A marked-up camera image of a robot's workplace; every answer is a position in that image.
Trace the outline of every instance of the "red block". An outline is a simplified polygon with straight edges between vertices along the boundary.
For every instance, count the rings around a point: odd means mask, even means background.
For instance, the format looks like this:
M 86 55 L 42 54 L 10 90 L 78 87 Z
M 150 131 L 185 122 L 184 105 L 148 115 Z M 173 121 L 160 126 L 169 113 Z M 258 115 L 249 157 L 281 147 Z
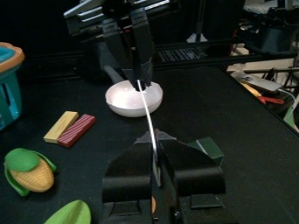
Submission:
M 82 115 L 65 132 L 61 133 L 57 143 L 69 148 L 94 122 L 94 116 Z

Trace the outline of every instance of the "plastic container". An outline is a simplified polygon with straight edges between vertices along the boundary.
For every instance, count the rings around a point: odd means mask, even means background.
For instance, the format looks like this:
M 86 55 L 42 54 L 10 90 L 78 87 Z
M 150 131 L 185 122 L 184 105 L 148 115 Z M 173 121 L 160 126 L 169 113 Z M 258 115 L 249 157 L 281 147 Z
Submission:
M 0 130 L 20 116 L 22 100 L 16 70 L 24 61 L 21 48 L 0 42 Z

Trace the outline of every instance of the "yellow corn cob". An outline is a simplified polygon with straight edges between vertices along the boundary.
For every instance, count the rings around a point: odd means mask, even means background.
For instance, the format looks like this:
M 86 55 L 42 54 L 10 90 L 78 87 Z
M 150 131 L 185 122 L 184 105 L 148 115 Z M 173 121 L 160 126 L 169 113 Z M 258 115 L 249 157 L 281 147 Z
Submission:
M 29 191 L 42 193 L 53 184 L 52 169 L 40 158 L 40 163 L 30 171 L 10 171 L 14 181 Z

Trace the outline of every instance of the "black table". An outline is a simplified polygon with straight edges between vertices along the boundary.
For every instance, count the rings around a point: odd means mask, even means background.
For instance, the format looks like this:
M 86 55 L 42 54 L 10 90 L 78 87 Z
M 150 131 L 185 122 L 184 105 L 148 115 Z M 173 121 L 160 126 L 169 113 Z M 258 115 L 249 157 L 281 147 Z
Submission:
M 153 126 L 184 143 L 210 137 L 224 154 L 224 203 L 238 223 L 299 221 L 299 137 L 257 99 L 217 68 L 156 72 L 162 104 Z M 44 223 L 73 200 L 101 215 L 101 179 L 110 160 L 146 132 L 146 120 L 116 115 L 105 104 L 110 83 L 85 80 L 22 86 L 22 115 L 0 133 L 0 155 L 16 147 L 38 151 L 57 165 L 48 192 L 17 195 L 0 178 L 0 223 Z M 42 136 L 64 111 L 97 118 L 72 148 Z

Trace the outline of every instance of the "green toy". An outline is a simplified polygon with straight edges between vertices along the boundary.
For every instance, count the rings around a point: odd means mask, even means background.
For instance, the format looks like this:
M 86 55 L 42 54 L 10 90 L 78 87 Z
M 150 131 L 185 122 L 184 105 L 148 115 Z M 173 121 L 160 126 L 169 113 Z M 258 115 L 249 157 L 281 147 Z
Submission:
M 45 192 L 53 184 L 56 165 L 38 152 L 16 148 L 3 157 L 3 175 L 21 196 Z
M 44 224 L 89 224 L 89 207 L 81 200 L 66 204 L 44 222 Z

